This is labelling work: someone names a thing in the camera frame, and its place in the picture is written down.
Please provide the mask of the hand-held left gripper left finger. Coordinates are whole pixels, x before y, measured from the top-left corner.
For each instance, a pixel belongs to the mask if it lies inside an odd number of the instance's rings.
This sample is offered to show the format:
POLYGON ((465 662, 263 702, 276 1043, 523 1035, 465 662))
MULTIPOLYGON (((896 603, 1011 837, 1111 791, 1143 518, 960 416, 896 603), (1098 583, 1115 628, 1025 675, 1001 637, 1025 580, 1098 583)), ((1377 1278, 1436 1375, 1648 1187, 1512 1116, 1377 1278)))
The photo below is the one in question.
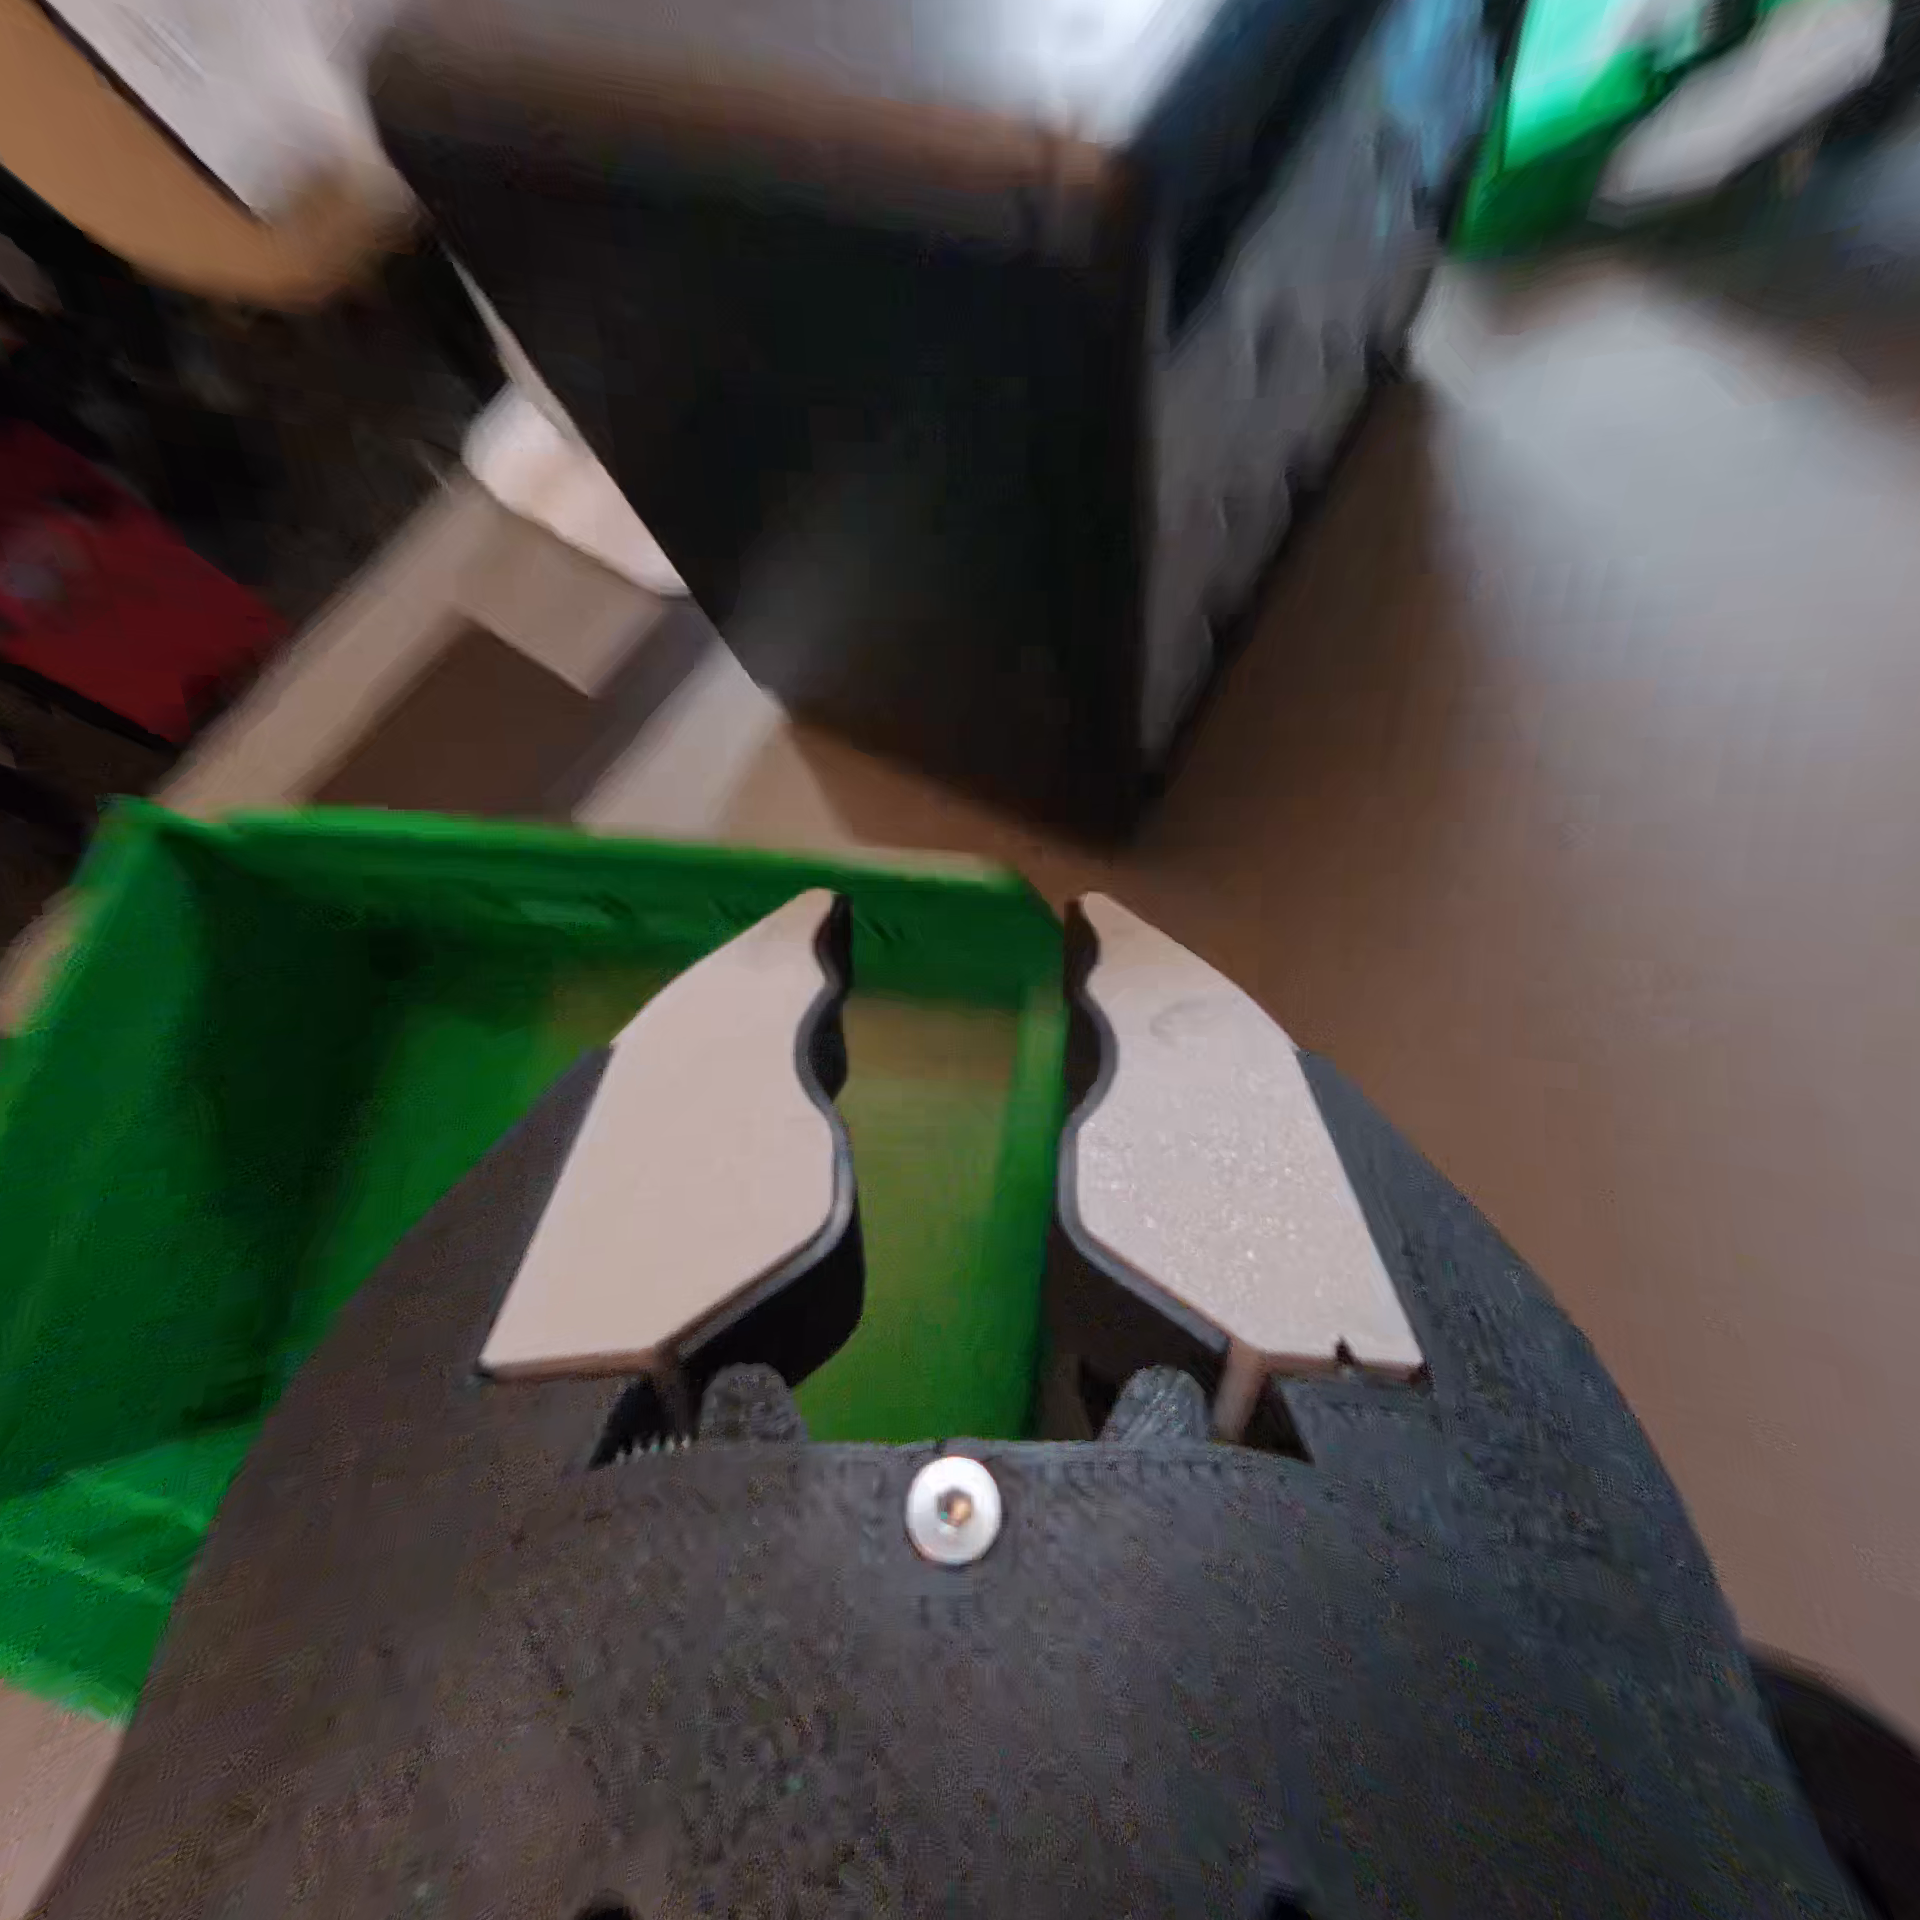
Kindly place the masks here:
POLYGON ((867 1303, 844 1012, 850 902, 806 888, 675 976, 607 1046, 478 1352, 488 1381, 644 1381, 675 1409, 736 1367, 787 1387, 867 1303))

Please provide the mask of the large black box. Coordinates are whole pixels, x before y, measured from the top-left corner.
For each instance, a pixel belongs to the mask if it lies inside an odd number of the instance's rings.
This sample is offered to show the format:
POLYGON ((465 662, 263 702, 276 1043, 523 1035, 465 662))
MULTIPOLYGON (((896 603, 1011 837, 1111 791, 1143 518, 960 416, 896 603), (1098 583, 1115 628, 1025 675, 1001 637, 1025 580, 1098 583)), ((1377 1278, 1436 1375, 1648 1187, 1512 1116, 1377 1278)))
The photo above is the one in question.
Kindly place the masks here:
POLYGON ((1130 837, 1404 353, 1486 4, 400 4, 393 169, 780 704, 1130 837))

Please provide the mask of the tan wooden board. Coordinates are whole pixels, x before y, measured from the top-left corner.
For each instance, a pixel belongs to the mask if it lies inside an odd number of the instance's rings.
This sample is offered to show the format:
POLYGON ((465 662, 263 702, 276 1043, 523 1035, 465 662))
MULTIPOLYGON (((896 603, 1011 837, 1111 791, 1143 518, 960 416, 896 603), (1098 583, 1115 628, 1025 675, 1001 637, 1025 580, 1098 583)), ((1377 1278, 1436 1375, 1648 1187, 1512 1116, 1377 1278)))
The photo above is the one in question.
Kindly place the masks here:
POLYGON ((399 11, 4 3, 4 172, 148 281, 326 303, 417 225, 369 107, 369 57, 399 11))

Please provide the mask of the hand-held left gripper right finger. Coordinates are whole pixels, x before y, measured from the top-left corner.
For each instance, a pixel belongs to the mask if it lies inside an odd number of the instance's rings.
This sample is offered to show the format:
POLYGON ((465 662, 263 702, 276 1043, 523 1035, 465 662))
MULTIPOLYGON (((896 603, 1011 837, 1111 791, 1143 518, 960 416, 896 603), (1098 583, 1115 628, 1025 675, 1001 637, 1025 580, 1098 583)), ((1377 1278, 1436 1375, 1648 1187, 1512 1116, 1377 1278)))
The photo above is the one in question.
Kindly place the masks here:
POLYGON ((1408 1384, 1425 1351, 1288 1029, 1113 896, 1067 913, 1089 1046, 1059 1165, 1059 1284, 1080 1355, 1188 1373, 1215 1433, 1275 1377, 1408 1384))

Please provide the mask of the green plastic storage bin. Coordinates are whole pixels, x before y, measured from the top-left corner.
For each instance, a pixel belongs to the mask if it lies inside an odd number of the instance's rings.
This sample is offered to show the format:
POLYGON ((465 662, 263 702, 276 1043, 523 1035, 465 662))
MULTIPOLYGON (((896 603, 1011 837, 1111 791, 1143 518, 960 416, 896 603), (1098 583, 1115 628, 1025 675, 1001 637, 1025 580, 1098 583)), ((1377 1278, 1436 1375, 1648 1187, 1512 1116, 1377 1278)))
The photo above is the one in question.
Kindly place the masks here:
POLYGON ((543 1092, 787 897, 852 917, 858 1331, 815 1437, 1025 1437, 1066 932, 1015 872, 378 808, 108 814, 4 1040, 4 1681, 130 1717, 266 1409, 543 1092))
POLYGON ((1495 115, 1451 222, 1468 262, 1536 253, 1590 222, 1602 164, 1681 84, 1770 22, 1776 3, 1524 3, 1495 115))

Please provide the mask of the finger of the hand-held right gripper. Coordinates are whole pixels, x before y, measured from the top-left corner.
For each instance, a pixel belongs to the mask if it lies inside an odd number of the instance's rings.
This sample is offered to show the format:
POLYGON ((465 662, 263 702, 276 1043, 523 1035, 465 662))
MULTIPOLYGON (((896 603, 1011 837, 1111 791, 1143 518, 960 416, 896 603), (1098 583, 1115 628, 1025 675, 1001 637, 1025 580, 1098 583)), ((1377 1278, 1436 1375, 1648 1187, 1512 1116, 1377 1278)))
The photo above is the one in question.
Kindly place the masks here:
POLYGON ((1824 127, 1884 68, 1891 3, 1758 4, 1731 51, 1694 68, 1614 145, 1596 209, 1700 201, 1824 127))

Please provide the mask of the red object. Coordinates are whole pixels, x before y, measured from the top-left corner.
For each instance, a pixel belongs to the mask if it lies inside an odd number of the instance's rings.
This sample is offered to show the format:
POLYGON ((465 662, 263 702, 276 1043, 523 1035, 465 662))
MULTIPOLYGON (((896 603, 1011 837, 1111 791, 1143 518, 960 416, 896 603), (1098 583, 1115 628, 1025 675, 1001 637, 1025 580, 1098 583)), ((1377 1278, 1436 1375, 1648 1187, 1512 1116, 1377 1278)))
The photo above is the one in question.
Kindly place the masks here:
POLYGON ((281 615, 114 476, 33 422, 2 431, 2 662, 182 750, 286 637, 281 615))

